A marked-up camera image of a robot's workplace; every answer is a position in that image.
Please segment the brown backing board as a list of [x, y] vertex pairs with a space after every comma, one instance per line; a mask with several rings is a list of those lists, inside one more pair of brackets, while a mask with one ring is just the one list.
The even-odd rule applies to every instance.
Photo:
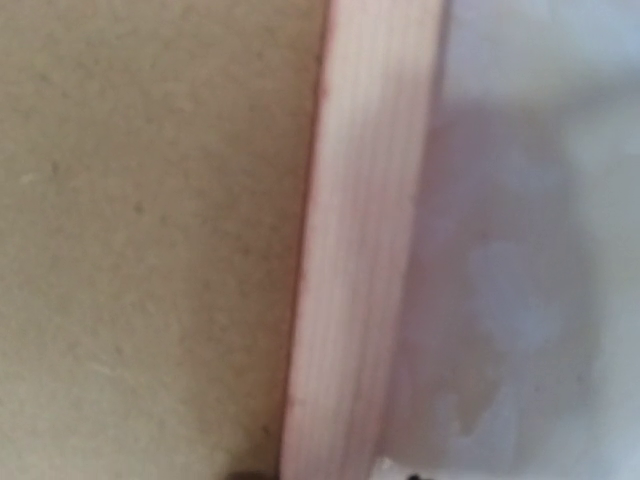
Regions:
[[322, 1], [1, 5], [1, 475], [277, 468]]

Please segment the red wooden picture frame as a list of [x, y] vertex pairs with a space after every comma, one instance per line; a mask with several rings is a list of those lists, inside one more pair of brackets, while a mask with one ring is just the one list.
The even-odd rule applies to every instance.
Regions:
[[445, 8], [442, 1], [329, 7], [283, 479], [366, 479], [373, 470]]

